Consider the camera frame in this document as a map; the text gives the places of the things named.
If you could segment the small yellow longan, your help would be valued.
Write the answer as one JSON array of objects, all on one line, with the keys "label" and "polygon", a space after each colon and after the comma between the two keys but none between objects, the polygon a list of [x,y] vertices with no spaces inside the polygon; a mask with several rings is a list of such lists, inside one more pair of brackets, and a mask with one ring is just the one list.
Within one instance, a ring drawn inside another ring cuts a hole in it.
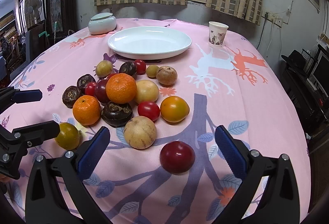
[{"label": "small yellow longan", "polygon": [[159,67],[157,65],[149,65],[146,69],[146,74],[149,78],[156,78]]}]

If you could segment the red cherry tomato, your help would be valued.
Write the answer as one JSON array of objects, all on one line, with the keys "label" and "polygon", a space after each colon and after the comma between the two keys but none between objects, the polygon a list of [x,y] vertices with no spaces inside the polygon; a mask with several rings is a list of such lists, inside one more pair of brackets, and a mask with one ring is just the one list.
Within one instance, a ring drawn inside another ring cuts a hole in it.
[{"label": "red cherry tomato", "polygon": [[143,60],[137,59],[134,61],[136,65],[136,72],[138,75],[142,75],[146,73],[146,63]]},{"label": "red cherry tomato", "polygon": [[106,79],[107,80],[109,80],[112,76],[114,76],[114,75],[116,75],[117,73],[111,73],[111,74],[109,74],[107,77],[106,77]]},{"label": "red cherry tomato", "polygon": [[95,88],[96,88],[96,86],[97,86],[97,83],[96,82],[94,82],[94,81],[89,82],[86,85],[86,88],[85,88],[85,95],[96,97],[96,94],[95,94]]},{"label": "red cherry tomato", "polygon": [[155,122],[160,116],[159,106],[152,101],[143,101],[138,105],[137,112]]}]

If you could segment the striped pepino melon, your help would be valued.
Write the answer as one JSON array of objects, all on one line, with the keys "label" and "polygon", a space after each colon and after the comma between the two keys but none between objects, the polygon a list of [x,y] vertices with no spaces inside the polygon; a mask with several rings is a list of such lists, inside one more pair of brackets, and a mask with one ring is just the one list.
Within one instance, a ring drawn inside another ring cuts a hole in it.
[{"label": "striped pepino melon", "polygon": [[126,142],[135,149],[149,148],[157,138],[157,129],[149,118],[136,116],[124,127],[124,138]]}]

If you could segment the large dark plum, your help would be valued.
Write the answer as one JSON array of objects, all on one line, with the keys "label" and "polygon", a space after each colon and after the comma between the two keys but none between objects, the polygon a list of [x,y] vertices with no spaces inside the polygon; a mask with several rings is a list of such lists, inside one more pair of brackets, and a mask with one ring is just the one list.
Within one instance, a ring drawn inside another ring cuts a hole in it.
[{"label": "large dark plum", "polygon": [[106,92],[107,81],[108,81],[107,79],[99,80],[96,83],[96,87],[95,87],[95,96],[98,99],[98,101],[102,104],[106,104],[109,102],[109,98]]}]

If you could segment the yellow green tomato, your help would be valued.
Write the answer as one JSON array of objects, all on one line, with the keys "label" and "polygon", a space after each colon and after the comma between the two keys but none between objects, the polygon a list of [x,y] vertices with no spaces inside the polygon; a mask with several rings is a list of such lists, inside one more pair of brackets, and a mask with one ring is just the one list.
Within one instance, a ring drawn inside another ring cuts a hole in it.
[{"label": "yellow green tomato", "polygon": [[60,123],[60,132],[55,137],[57,145],[65,150],[73,150],[80,144],[80,134],[77,128],[70,123]]}]

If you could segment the large orange mandarin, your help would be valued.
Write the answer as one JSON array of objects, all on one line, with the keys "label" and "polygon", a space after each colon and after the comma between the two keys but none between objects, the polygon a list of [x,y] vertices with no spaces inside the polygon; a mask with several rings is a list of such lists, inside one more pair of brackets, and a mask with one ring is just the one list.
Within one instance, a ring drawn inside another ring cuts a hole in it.
[{"label": "large orange mandarin", "polygon": [[137,93],[135,79],[125,73],[113,75],[107,81],[105,89],[108,99],[117,104],[131,102]]}]

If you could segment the yellow green round fruit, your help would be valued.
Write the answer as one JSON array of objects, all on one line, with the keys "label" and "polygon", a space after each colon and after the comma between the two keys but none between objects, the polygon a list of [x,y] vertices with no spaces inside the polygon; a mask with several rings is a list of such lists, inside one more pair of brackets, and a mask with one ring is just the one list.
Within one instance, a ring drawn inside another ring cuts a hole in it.
[{"label": "yellow green round fruit", "polygon": [[113,64],[108,60],[103,60],[97,64],[95,73],[99,78],[105,78],[111,74],[113,70]]}]

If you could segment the dark red plum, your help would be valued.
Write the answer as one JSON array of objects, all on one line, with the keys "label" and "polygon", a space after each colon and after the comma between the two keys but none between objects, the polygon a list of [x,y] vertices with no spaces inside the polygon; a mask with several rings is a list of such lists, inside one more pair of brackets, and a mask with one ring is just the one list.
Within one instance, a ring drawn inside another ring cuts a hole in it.
[{"label": "dark red plum", "polygon": [[171,174],[187,172],[195,162],[193,148],[181,141],[167,143],[160,152],[160,164]]}]

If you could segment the pale yellow round fruit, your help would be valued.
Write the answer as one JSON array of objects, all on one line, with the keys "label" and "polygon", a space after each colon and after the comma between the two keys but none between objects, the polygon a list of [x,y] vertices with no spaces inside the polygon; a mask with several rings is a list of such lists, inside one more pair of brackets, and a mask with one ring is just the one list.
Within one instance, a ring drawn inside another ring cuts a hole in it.
[{"label": "pale yellow round fruit", "polygon": [[159,96],[158,86],[150,80],[139,80],[136,82],[137,93],[135,95],[135,102],[140,104],[144,101],[156,102]]}]

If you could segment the white lidded ceramic jar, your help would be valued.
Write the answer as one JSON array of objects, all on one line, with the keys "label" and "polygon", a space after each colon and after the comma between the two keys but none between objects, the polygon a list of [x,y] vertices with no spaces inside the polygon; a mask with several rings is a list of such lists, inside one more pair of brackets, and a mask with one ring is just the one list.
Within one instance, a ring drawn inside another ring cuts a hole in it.
[{"label": "white lidded ceramic jar", "polygon": [[117,19],[110,12],[98,13],[92,16],[88,23],[88,29],[92,35],[107,34],[115,30],[116,26]]}]

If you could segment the patterned paper cup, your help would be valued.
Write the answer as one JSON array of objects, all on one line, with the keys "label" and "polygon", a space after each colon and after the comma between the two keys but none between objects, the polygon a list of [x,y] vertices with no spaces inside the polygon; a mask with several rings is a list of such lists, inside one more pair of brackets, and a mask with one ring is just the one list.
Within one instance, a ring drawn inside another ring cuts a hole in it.
[{"label": "patterned paper cup", "polygon": [[208,42],[212,47],[220,47],[224,43],[228,25],[220,22],[209,21]]}]

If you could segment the standing electric fan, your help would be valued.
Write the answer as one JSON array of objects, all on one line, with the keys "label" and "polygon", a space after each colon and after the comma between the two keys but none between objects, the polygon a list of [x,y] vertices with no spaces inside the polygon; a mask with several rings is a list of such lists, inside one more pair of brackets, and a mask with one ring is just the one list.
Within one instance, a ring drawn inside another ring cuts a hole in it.
[{"label": "standing electric fan", "polygon": [[40,22],[42,15],[41,0],[26,0],[24,3],[24,15],[27,28]]}]

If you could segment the white oval plate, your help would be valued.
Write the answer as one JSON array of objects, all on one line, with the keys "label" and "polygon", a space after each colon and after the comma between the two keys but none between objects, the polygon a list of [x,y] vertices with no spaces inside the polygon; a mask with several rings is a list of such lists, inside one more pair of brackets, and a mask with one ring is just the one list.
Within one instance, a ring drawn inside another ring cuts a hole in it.
[{"label": "white oval plate", "polygon": [[138,26],[108,38],[109,48],[128,59],[161,60],[184,53],[192,44],[187,34],[160,26]]}]

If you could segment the pink patterned tablecloth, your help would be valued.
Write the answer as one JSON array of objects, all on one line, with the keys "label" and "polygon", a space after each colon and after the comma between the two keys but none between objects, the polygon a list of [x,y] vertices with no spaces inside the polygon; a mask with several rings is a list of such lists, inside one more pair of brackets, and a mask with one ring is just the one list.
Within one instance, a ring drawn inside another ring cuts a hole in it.
[{"label": "pink patterned tablecloth", "polygon": [[[270,66],[254,46],[240,34],[228,31],[224,46],[209,47],[209,28],[179,20],[118,19],[117,30],[136,26],[162,26],[189,35],[192,44],[181,55],[162,60],[178,74],[173,87],[159,86],[160,106],[169,96],[183,98],[190,107],[178,124],[160,118],[155,122],[157,140],[152,147],[136,150],[118,131],[102,119],[84,127],[62,102],[69,86],[84,74],[94,76],[95,66],[108,59],[119,69],[118,59],[108,47],[111,34],[92,36],[88,28],[58,42],[40,54],[11,83],[18,89],[40,89],[41,101],[15,104],[1,114],[9,131],[49,120],[68,122],[88,140],[101,126],[108,127],[111,142],[102,155],[86,188],[114,223],[211,223],[241,184],[215,145],[214,130],[224,125],[263,156],[291,158],[298,182],[300,219],[307,216],[311,195],[311,170],[305,134],[295,107]],[[159,161],[164,144],[180,140],[193,147],[196,160],[182,175],[165,171]]]}]

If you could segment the black tv stand shelf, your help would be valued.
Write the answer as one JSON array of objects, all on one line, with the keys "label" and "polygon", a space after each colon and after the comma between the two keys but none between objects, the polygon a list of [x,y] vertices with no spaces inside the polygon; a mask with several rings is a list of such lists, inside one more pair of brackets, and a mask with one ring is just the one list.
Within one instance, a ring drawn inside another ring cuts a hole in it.
[{"label": "black tv stand shelf", "polygon": [[289,56],[282,55],[284,69],[282,78],[286,93],[291,99],[303,131],[310,144],[314,145],[328,135],[328,97],[310,80],[305,71],[308,61],[293,50]]}]

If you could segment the wall power socket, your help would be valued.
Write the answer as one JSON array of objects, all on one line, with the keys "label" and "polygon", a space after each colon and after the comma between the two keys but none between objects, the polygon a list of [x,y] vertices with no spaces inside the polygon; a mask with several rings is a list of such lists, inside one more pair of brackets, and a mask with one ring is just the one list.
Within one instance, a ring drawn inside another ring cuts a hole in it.
[{"label": "wall power socket", "polygon": [[265,12],[264,18],[272,24],[282,27],[283,19],[277,13]]}]

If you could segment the orange yellow tomato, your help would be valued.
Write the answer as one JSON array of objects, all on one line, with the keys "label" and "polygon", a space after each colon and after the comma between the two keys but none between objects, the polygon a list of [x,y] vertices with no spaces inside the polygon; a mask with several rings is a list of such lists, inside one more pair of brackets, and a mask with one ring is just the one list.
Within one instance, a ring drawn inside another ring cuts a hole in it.
[{"label": "orange yellow tomato", "polygon": [[190,107],[183,98],[169,96],[161,102],[160,112],[165,121],[179,123],[188,116]]}]

